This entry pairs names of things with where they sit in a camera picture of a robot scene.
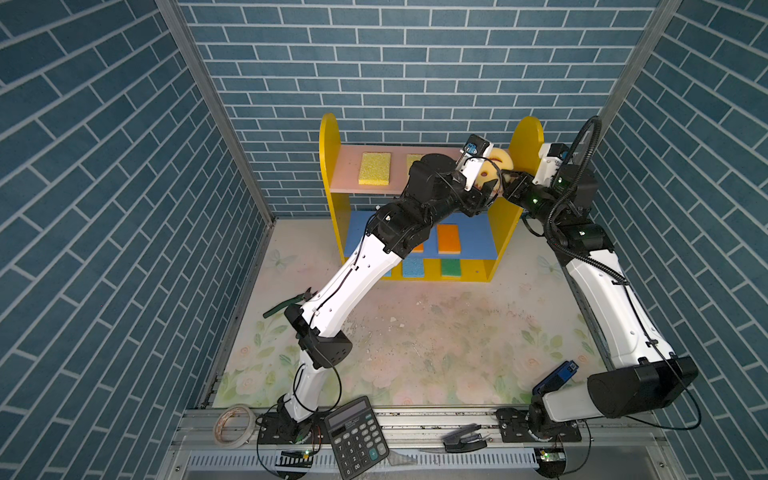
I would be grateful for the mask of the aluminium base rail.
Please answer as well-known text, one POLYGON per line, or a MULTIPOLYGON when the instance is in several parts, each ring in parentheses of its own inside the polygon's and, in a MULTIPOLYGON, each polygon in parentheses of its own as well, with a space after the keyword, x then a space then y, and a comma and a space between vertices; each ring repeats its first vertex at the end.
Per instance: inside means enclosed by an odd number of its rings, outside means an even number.
MULTIPOLYGON (((683 468, 664 433, 627 420, 593 419, 577 442, 506 443, 492 407, 378 408, 389 456, 365 479, 537 479, 563 467, 565 479, 681 479, 683 468), (442 438, 479 424, 484 449, 446 453, 442 438)), ((163 459, 160 479, 337 479, 326 441, 275 445, 252 437, 237 449, 214 443, 218 409, 188 410, 163 459)))

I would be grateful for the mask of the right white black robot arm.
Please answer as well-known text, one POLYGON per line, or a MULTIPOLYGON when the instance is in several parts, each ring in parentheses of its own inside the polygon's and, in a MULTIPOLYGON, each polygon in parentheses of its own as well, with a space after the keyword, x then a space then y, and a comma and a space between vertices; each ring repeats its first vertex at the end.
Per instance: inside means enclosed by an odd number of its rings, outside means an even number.
POLYGON ((586 203, 597 188, 592 172, 569 165, 546 185, 521 171, 505 171, 502 178, 504 198, 541 222, 543 238, 606 367, 579 386, 541 385, 528 412, 503 421, 503 430, 515 441, 524 439, 522 428, 535 441, 573 441, 581 438, 579 421, 629 417, 671 405, 699 370, 657 330, 623 273, 609 235, 589 218, 586 203))

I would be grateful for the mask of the bright green sponge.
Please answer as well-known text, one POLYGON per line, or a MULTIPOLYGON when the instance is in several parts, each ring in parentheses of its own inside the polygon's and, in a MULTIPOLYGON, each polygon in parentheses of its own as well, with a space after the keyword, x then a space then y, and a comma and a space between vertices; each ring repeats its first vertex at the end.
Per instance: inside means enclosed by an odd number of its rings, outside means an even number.
POLYGON ((444 278, 460 278, 462 267, 460 259, 442 259, 441 276, 444 278))

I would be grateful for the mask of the black binder clip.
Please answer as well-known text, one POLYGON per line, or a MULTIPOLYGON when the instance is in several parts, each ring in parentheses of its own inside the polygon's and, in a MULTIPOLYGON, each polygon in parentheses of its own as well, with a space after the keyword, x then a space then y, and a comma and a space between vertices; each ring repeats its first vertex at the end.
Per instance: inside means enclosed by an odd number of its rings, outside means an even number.
POLYGON ((479 424, 473 423, 448 433, 442 438, 445 452, 462 454, 486 448, 488 442, 481 434, 480 429, 479 424))

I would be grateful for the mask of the pale yellow sponge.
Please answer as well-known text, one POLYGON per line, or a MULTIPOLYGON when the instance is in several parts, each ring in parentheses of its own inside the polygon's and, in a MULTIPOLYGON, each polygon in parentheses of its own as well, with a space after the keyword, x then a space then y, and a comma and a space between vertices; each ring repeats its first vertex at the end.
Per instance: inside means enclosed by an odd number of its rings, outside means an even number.
POLYGON ((439 224, 437 226, 437 251, 440 255, 459 255, 462 252, 458 225, 439 224))

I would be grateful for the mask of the yellow sponge front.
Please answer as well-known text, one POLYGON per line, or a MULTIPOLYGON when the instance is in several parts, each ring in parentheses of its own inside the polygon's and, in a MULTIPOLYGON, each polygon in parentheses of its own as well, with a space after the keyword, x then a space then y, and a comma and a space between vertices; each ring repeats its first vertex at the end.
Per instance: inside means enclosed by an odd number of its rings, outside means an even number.
POLYGON ((358 184, 387 186, 390 183, 391 154, 389 152, 365 152, 362 154, 358 184))

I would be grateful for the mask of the green handled pliers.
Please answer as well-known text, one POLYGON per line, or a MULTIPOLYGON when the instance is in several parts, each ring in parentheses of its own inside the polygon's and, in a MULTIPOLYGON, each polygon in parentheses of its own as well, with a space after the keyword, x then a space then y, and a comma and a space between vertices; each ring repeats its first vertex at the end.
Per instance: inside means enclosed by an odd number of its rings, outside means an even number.
POLYGON ((267 318, 269 318, 269 317, 271 317, 271 316, 273 316, 273 315, 275 315, 275 314, 285 310, 290 305, 300 304, 302 302, 306 302, 306 301, 310 300, 314 295, 315 295, 315 293, 312 291, 312 289, 308 288, 303 293, 300 293, 300 294, 298 294, 298 295, 296 295, 294 297, 291 297, 289 299, 281 301, 276 306, 274 306, 274 307, 270 308, 269 310, 265 311, 262 314, 262 316, 263 316, 264 319, 267 319, 267 318))

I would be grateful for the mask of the black desk calculator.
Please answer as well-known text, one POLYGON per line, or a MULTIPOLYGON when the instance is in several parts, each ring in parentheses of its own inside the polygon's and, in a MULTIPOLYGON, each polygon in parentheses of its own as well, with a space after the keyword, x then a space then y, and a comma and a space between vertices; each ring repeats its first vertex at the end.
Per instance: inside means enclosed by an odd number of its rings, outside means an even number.
POLYGON ((355 479, 389 456, 388 444, 367 396, 331 411, 324 422, 342 479, 355 479))

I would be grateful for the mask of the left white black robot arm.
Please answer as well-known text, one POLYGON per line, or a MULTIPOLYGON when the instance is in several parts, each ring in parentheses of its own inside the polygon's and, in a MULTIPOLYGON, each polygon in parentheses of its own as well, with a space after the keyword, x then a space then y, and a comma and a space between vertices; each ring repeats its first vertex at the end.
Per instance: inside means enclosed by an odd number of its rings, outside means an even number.
POLYGON ((350 312, 437 224, 456 212, 468 217, 482 212, 502 185, 501 169, 489 154, 465 153, 453 161, 432 153, 411 165, 403 192, 369 217, 341 269, 310 299, 286 307, 300 347, 299 365, 288 393, 262 418, 269 435, 285 443, 310 435, 324 412, 320 395, 326 380, 352 350, 342 331, 350 312))

